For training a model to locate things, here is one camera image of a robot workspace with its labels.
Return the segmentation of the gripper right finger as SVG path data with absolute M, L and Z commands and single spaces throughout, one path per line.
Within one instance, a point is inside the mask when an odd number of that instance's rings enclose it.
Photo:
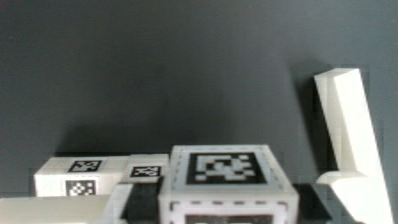
M 293 187 L 300 196 L 296 224 L 357 224 L 330 187 L 309 183 Z

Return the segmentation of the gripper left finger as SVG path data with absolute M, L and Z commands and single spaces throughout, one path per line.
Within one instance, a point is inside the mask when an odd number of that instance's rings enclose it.
M 158 224 L 158 184 L 115 185 L 99 224 Z

